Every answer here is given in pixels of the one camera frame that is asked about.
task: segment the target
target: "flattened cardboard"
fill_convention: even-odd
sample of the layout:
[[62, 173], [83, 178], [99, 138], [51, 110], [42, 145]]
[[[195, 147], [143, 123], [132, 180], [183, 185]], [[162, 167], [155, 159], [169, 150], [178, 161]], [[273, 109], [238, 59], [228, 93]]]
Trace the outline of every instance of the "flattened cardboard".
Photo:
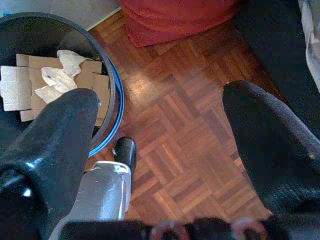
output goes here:
[[31, 82], [28, 67], [1, 66], [0, 95], [4, 111], [31, 108]]
[[[46, 86], [42, 78], [41, 68], [52, 67], [62, 69], [58, 58], [16, 55], [14, 66], [1, 66], [0, 94], [4, 102], [5, 111], [20, 111], [21, 121], [35, 119], [46, 106], [35, 90]], [[87, 88], [95, 91], [101, 102], [98, 108], [96, 126], [101, 126], [109, 107], [110, 91], [109, 77], [101, 75], [102, 62], [84, 61], [81, 72], [74, 81], [78, 88]]]
[[16, 65], [21, 67], [31, 67], [34, 69], [41, 69], [43, 67], [64, 68], [59, 58], [56, 57], [30, 56], [25, 54], [16, 54], [15, 56]]
[[101, 105], [98, 108], [98, 118], [104, 119], [110, 99], [109, 77], [106, 75], [95, 74], [93, 78], [93, 91], [98, 95]]

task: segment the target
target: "trash can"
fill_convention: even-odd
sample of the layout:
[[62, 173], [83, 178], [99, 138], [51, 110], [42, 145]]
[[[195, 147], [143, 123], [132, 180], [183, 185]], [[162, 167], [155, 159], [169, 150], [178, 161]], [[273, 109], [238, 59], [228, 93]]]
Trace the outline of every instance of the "trash can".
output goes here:
[[[114, 113], [115, 86], [123, 95], [121, 80], [108, 55], [87, 31], [65, 18], [40, 12], [17, 13], [0, 18], [0, 66], [16, 66], [16, 54], [56, 58], [57, 50], [62, 49], [101, 61], [102, 74], [109, 76], [109, 89], [106, 89], [110, 92], [109, 106], [103, 124], [92, 135], [91, 146], [95, 146], [90, 152], [92, 156], [114, 136], [123, 115], [123, 102], [120, 102], [118, 105], [122, 109], [117, 114], [118, 125], [111, 129], [113, 135], [101, 139]], [[0, 105], [1, 155], [30, 122], [21, 122], [18, 111], [4, 111], [2, 99]]]

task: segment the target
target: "wooden floor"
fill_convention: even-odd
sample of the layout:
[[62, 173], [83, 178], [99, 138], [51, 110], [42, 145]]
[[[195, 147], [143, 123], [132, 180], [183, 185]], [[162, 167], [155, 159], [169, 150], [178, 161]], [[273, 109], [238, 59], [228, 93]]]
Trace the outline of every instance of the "wooden floor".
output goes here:
[[[117, 139], [130, 136], [138, 148], [126, 218], [152, 224], [268, 216], [239, 158], [222, 93], [225, 83], [237, 80], [274, 94], [277, 90], [233, 24], [135, 48], [119, 12], [91, 34], [115, 62], [125, 88]], [[112, 146], [114, 142], [90, 158], [87, 168], [112, 160]]]

